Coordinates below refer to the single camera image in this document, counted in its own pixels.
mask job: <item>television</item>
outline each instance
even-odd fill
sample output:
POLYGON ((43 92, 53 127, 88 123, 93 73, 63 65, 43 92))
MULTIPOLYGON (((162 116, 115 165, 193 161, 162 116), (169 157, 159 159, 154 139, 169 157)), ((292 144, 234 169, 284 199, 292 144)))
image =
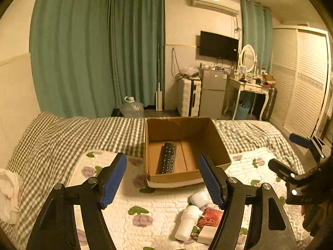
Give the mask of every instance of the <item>television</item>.
POLYGON ((237 62, 238 40, 228 36, 201 31, 199 54, 237 62))

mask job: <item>white quilt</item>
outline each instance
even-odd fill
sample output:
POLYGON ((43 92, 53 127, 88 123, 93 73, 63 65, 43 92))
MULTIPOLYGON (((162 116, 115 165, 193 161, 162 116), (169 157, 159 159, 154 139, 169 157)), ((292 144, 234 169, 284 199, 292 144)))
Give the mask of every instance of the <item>white quilt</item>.
MULTIPOLYGON (((116 153, 88 151, 81 156, 68 186, 82 184, 90 176, 96 175, 102 167, 109 166, 116 153)), ((238 178, 242 183, 259 186, 263 182, 272 185, 280 200, 286 198, 284 181, 279 181, 269 170, 268 161, 275 158, 267 148, 232 155, 233 161, 226 170, 228 176, 238 178)), ((103 210, 103 216, 117 250, 206 250, 208 246, 190 239, 176 241, 174 235, 180 223, 182 211, 188 205, 188 198, 196 191, 208 194, 203 183, 177 189, 157 189, 147 187, 143 159, 129 157, 127 169, 112 204, 103 210)), ((299 249, 311 240, 302 227, 301 207, 283 205, 294 230, 299 249)), ((248 229, 251 206, 245 206, 242 227, 248 229)), ((79 206, 75 206, 75 219, 82 250, 89 249, 79 206)), ((240 235, 236 249, 243 249, 245 235, 240 235)))

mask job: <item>white suitcase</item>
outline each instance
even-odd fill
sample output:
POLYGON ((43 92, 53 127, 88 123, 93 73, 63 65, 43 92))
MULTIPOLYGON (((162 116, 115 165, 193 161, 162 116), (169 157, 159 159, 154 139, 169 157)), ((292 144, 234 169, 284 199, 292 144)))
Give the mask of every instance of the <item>white suitcase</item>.
POLYGON ((178 112, 182 117, 196 117, 199 113, 201 81, 178 80, 178 112))

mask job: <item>curved table leg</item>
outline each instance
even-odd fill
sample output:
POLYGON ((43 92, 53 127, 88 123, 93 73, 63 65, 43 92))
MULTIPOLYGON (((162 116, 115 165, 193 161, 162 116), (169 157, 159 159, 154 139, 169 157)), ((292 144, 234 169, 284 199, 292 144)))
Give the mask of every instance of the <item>curved table leg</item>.
POLYGON ((227 99, 227 102, 226 102, 226 105, 225 105, 224 111, 223 111, 224 114, 228 111, 228 108, 229 108, 229 96, 231 95, 229 90, 230 90, 230 87, 227 86, 226 90, 225 90, 225 94, 224 94, 224 97, 226 97, 226 99, 227 99))
POLYGON ((257 99, 257 93, 254 94, 254 99, 253 99, 252 108, 251 108, 251 115, 252 115, 252 112, 253 112, 253 108, 254 108, 256 99, 257 99))
POLYGON ((266 94, 265 102, 264 102, 264 105, 263 105, 263 107, 262 107, 262 109, 261 109, 261 113, 260 113, 260 117, 259 117, 259 120, 260 120, 260 121, 262 120, 261 117, 262 117, 262 114, 263 114, 263 112, 264 112, 264 110, 265 110, 265 108, 266 108, 266 105, 267 105, 268 99, 269 99, 269 95, 266 94))
POLYGON ((235 119, 236 116, 236 112, 237 112, 237 107, 238 107, 238 102, 239 102, 239 96, 240 96, 241 90, 238 89, 238 95, 237 95, 237 100, 236 100, 236 106, 235 106, 235 111, 234 111, 234 115, 232 116, 232 120, 235 119))

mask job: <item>remote control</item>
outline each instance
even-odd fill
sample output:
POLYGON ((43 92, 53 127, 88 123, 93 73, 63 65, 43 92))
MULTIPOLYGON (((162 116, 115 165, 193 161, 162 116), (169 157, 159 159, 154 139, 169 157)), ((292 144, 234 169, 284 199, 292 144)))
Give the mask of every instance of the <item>remote control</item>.
POLYGON ((176 145, 165 143, 162 147, 162 156, 159 163, 160 174, 170 174, 174 172, 174 161, 176 159, 176 145))

